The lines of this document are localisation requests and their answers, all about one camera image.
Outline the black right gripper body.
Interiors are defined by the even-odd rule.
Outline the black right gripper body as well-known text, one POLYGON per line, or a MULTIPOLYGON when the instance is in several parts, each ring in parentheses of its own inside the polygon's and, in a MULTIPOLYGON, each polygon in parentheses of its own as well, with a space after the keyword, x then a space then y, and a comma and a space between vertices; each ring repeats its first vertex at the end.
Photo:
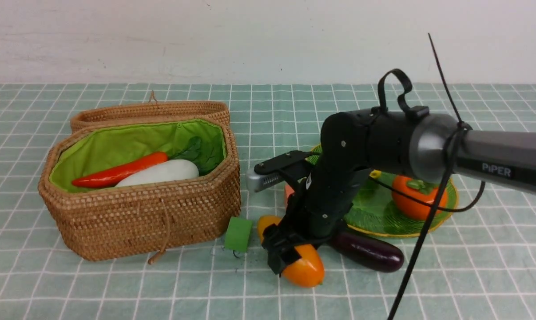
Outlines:
POLYGON ((372 169, 337 172, 316 165, 288 204, 277 228, 278 245, 321 245, 341 229, 341 220, 366 183, 372 169))

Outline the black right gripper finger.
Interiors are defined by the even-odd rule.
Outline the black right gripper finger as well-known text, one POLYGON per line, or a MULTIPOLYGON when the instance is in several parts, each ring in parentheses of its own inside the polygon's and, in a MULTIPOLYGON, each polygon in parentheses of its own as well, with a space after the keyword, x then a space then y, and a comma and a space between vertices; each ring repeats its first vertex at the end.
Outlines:
POLYGON ((295 247, 300 244, 301 238, 292 229, 269 224, 262 236, 261 245, 268 254, 267 264, 274 274, 281 275, 288 266, 300 259, 295 247))

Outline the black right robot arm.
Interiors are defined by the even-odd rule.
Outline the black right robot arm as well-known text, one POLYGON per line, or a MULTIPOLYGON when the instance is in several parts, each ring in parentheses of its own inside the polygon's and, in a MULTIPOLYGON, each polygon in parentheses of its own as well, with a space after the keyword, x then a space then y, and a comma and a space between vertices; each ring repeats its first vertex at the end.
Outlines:
POLYGON ((449 115, 378 108, 327 117, 316 164, 308 152, 288 151, 257 164, 258 192, 287 182, 294 194, 275 227, 262 233, 276 274, 300 259, 298 246, 318 248, 343 233, 344 216, 372 170, 440 184, 460 174, 536 195, 536 133, 469 130, 449 115))

